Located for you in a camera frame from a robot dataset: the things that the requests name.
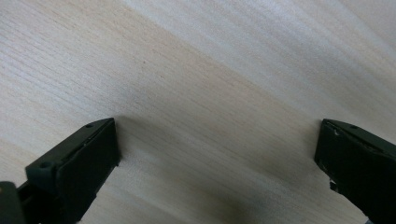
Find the wood grain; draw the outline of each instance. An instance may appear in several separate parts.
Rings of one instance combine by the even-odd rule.
[[[394,1],[1,1],[0,179],[115,117],[82,223],[364,223],[321,119],[396,142]]]

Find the black object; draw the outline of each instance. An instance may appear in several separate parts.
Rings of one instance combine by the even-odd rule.
[[[315,162],[331,189],[375,224],[396,223],[396,146],[363,129],[324,119]]]
[[[76,223],[120,162],[114,119],[90,123],[26,167],[18,189],[0,182],[0,223]]]

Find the light wood tabletop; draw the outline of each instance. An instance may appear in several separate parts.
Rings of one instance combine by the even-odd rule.
[[[0,179],[97,119],[122,160],[81,223],[361,224],[322,119],[396,143],[396,1],[0,2]]]

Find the wooden surface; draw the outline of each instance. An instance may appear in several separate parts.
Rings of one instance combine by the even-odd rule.
[[[320,120],[396,143],[396,2],[0,2],[0,179],[116,118],[82,223],[364,223],[314,164]]]

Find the wooden table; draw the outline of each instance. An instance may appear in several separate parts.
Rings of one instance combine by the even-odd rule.
[[[0,179],[114,117],[82,223],[356,223],[313,161],[324,118],[396,142],[396,2],[0,3]]]

